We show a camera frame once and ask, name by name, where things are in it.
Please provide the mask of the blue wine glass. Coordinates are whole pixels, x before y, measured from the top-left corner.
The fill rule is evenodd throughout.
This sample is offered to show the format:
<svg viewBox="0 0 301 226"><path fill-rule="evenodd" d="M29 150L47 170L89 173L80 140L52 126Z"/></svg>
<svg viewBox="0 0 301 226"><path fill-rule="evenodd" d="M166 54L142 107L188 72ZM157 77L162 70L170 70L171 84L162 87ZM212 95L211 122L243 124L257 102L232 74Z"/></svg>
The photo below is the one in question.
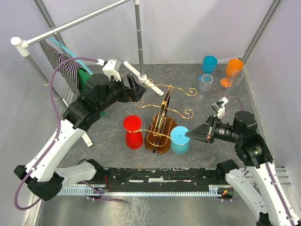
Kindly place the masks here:
<svg viewBox="0 0 301 226"><path fill-rule="evenodd" d="M203 59L202 70L204 73L204 81L211 82L213 78L211 77L211 73L215 70L218 60L214 56L206 56Z"/></svg>
<svg viewBox="0 0 301 226"><path fill-rule="evenodd" d="M171 149L176 154L185 154L190 147L190 138L185 136L189 130L184 126L176 126L170 133Z"/></svg>

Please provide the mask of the red plastic wine glass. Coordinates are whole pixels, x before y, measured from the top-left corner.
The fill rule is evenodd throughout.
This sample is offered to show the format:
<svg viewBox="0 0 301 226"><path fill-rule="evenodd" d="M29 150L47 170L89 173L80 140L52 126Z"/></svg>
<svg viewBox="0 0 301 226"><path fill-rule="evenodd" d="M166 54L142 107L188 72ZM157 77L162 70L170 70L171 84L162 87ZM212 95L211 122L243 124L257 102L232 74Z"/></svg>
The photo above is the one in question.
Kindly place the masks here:
<svg viewBox="0 0 301 226"><path fill-rule="evenodd" d="M137 115L129 115L123 120L123 127L126 130L125 142L130 149L138 149L143 144L143 135L140 129L142 120Z"/></svg>

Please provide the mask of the clear wine glass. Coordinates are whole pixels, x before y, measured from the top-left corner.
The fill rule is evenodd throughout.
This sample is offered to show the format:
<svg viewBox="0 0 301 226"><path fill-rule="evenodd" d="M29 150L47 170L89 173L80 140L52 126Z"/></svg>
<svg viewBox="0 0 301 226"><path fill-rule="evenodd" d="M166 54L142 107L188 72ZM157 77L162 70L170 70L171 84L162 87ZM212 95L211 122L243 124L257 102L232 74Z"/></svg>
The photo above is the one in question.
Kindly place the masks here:
<svg viewBox="0 0 301 226"><path fill-rule="evenodd" d="M213 80L214 79L210 74L203 74L199 76L198 81L199 81L200 99L202 99L203 93L207 92L212 87Z"/></svg>
<svg viewBox="0 0 301 226"><path fill-rule="evenodd" d="M222 92L219 95L219 99L230 98L230 92L242 81L244 75L241 71L234 71L229 78L223 78L220 81L222 85Z"/></svg>

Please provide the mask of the orange plastic wine glass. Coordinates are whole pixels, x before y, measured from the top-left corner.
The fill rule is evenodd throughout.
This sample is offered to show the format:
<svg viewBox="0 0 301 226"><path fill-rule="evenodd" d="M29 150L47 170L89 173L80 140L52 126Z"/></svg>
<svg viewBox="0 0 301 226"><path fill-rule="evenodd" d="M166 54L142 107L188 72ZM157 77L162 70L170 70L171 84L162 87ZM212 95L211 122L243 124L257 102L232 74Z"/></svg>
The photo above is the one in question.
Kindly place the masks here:
<svg viewBox="0 0 301 226"><path fill-rule="evenodd" d="M243 62L240 59L238 58L231 59L228 62L225 70L227 77L221 79L220 81L221 85L223 87L228 87L228 83L231 76L233 75L235 77L241 71L243 66L244 66Z"/></svg>

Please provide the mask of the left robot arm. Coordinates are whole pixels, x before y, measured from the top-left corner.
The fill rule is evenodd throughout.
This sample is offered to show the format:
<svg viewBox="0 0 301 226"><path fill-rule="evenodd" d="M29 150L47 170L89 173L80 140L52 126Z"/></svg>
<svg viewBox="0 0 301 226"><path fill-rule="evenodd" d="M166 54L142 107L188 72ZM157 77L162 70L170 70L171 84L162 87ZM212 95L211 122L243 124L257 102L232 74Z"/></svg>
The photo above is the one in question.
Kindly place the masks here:
<svg viewBox="0 0 301 226"><path fill-rule="evenodd" d="M73 144L101 118L101 112L116 102L138 102L146 92L134 77L127 75L129 85L105 74L94 74L84 91L63 114L57 131L44 148L26 165L18 165L14 173L25 181L29 190L44 201L54 198L62 188L82 181L102 182L103 167L90 159L69 168L58 164Z"/></svg>

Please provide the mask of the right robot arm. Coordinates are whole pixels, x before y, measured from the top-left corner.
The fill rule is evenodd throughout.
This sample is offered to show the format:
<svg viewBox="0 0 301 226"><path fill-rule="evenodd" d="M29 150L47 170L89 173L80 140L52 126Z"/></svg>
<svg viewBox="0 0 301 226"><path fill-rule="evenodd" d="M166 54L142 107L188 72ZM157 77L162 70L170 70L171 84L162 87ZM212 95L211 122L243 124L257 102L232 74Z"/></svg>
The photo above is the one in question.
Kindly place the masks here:
<svg viewBox="0 0 301 226"><path fill-rule="evenodd" d="M299 226L301 218L294 211L277 177L273 157L263 137L257 133L254 114L236 112L233 124L225 124L215 115L209 116L199 127L186 136L212 144L216 139L234 143L234 149L251 173L251 185L233 160L217 164L215 178L220 184L228 183L251 210L258 226Z"/></svg>

